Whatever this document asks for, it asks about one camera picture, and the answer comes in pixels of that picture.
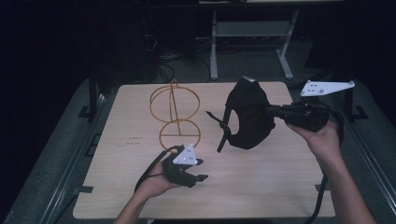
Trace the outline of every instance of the wooden table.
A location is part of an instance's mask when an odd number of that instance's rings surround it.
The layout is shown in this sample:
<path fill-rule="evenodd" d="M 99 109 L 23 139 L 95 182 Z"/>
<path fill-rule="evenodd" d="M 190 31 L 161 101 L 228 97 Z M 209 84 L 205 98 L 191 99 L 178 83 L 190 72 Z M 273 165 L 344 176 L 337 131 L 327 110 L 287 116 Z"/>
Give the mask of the wooden table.
<path fill-rule="evenodd" d="M 200 98 L 198 112 L 190 118 L 202 133 L 195 148 L 200 166 L 193 175 L 209 175 L 189 189 L 171 189 L 148 200 L 141 218 L 255 218 L 309 217 L 314 211 L 321 171 L 306 142 L 276 119 L 271 134 L 251 150 L 231 147 L 216 151 L 223 130 L 206 114 L 222 118 L 224 104 L 235 83 L 179 84 L 195 91 Z M 160 154 L 159 133 L 165 123 L 149 112 L 150 95 L 164 85 L 131 85 L 119 89 L 106 127 L 87 173 L 84 186 L 91 193 L 80 193 L 74 208 L 76 218 L 114 218 L 131 198 L 137 179 Z M 284 83 L 264 82 L 262 88 L 272 105 L 290 104 Z M 177 112 L 187 116 L 197 105 L 187 91 L 176 90 Z M 153 111 L 169 117 L 168 94 L 158 97 Z M 183 133 L 194 128 L 182 127 Z M 237 118 L 230 120 L 233 133 Z M 194 139 L 164 139 L 169 146 L 194 143 Z M 332 199 L 326 191 L 320 217 L 333 217 Z"/>

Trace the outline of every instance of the dark background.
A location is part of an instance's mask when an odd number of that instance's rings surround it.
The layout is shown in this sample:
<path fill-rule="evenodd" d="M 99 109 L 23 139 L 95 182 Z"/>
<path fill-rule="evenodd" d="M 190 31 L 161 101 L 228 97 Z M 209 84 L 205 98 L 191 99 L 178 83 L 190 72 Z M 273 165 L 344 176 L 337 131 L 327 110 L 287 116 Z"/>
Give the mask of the dark background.
<path fill-rule="evenodd" d="M 104 6 L 103 1 L 82 2 L 5 0 L 0 3 L 0 221 L 73 93 L 91 71 L 107 71 L 109 75 L 98 81 L 114 86 L 125 82 L 145 83 L 154 76 L 152 59 L 135 56 L 145 52 L 142 34 L 147 30 L 141 29 L 140 15 L 125 10 L 101 13 L 94 9 L 132 6 L 133 1 L 111 1 L 111 4 L 108 1 Z M 329 10 L 315 20 L 323 11 L 308 7 L 301 11 L 293 34 L 294 39 L 307 36 L 316 39 L 307 66 L 326 69 L 342 63 L 344 72 L 370 89 L 393 124 L 396 124 L 395 8 L 390 1 L 346 1 L 346 7 L 334 13 Z M 165 45 L 191 53 L 194 36 L 208 32 L 203 27 L 210 27 L 207 19 L 210 14 L 197 13 L 183 21 L 175 21 L 171 16 L 174 14 L 158 12 L 156 16 L 157 20 L 169 21 L 191 35 L 169 35 L 166 30 L 172 30 L 172 25 L 150 29 Z M 128 38 L 134 44 L 124 45 Z M 109 60 L 109 55 L 117 60 Z M 108 91 L 107 88 L 102 86 L 102 91 Z"/>

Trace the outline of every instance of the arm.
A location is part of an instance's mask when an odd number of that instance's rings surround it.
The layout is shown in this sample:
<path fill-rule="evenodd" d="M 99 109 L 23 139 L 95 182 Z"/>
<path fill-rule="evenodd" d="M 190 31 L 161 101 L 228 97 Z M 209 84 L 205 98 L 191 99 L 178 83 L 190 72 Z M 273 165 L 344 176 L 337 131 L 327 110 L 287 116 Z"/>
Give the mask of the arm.
<path fill-rule="evenodd" d="M 305 139 L 332 187 L 332 203 L 340 223 L 376 223 L 341 156 L 337 127 L 328 124 L 317 133 L 288 125 Z"/>
<path fill-rule="evenodd" d="M 163 163 L 159 162 L 150 172 L 150 175 L 154 176 L 143 181 L 114 221 L 115 224 L 135 224 L 143 206 L 150 198 L 161 195 L 169 189 L 178 187 L 178 185 L 169 182 L 163 175 L 159 175 L 162 172 Z"/>

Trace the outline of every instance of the floor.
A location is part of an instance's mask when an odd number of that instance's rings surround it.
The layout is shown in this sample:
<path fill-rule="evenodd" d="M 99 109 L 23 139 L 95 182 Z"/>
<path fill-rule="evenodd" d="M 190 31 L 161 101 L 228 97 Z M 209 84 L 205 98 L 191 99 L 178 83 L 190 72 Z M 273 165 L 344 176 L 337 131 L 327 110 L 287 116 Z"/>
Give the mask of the floor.
<path fill-rule="evenodd" d="M 259 81 L 282 81 L 290 87 L 292 98 L 298 100 L 301 90 L 299 84 L 305 83 L 321 70 L 304 67 L 312 43 L 309 40 L 294 40 L 290 44 L 287 58 L 295 78 L 285 79 L 275 53 L 281 41 L 282 39 L 264 39 L 260 43 L 233 45 L 220 52 L 219 79 L 216 82 L 235 82 L 241 76 L 253 77 Z M 195 59 L 178 57 L 175 53 L 163 54 L 163 63 L 159 66 L 161 70 L 150 83 L 164 83 L 170 77 L 179 83 L 214 81 L 209 78 L 209 54 L 205 50 L 205 40 L 200 39 L 197 43 L 203 50 L 196 53 Z M 331 74 L 322 80 L 329 79 Z M 354 106 L 359 107 L 354 107 L 353 112 L 358 113 L 357 108 L 362 108 L 368 119 L 346 122 L 343 156 L 378 223 L 396 223 L 396 211 L 390 206 L 391 200 L 395 199 L 391 196 L 394 196 L 393 186 L 396 186 L 396 176 L 393 173 L 396 168 L 393 162 L 396 158 L 396 140 L 392 137 L 396 136 L 396 131 L 376 106 L 370 91 L 358 80 L 355 82 Z M 78 220 L 73 218 L 72 211 L 78 190 L 89 169 L 94 145 L 100 139 L 116 95 L 117 86 L 100 95 L 97 115 L 89 121 L 80 113 L 84 106 L 89 105 L 88 80 L 81 83 L 14 203 L 7 224 L 112 222 Z M 323 97 L 322 100 L 342 111 L 343 96 L 341 92 Z M 305 218 L 269 219 L 279 224 L 305 222 Z M 336 219 L 320 217 L 315 223 L 336 223 Z"/>

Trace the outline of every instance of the person's left hand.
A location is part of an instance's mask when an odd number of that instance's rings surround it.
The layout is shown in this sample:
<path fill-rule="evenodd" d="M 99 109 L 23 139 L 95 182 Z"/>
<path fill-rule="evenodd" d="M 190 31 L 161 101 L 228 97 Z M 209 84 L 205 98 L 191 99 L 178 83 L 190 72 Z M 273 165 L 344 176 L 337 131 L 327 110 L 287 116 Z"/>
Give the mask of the person's left hand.
<path fill-rule="evenodd" d="M 158 162 L 149 175 L 154 176 L 146 178 L 134 194 L 139 194 L 149 199 L 161 195 L 169 189 L 179 187 L 179 185 L 169 182 L 163 175 L 163 161 Z"/>

